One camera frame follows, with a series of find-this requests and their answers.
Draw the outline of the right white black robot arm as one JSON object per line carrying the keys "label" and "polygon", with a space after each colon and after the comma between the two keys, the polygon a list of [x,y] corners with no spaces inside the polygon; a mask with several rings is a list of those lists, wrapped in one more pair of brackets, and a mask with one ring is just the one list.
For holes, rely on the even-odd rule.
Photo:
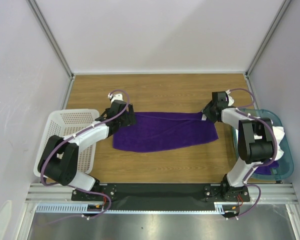
{"label": "right white black robot arm", "polygon": [[249,112],[230,105],[231,91],[215,91],[211,101],[202,109],[202,115],[212,123],[220,122],[238,130],[238,159],[234,167],[224,175],[220,186],[206,189],[206,200],[234,202],[243,198],[249,201],[248,180],[259,167],[274,162],[278,142],[269,118],[258,118]]}

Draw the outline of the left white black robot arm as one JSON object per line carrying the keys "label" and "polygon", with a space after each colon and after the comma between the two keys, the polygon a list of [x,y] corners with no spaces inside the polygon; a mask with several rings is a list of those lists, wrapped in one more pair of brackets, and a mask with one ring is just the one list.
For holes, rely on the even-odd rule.
{"label": "left white black robot arm", "polygon": [[80,153],[111,137],[120,128],[135,124],[133,105],[117,99],[82,130],[68,136],[50,136],[36,167],[41,182],[46,184],[45,178],[49,178],[56,184],[81,189],[89,200],[97,199],[100,195],[99,180],[78,170]]}

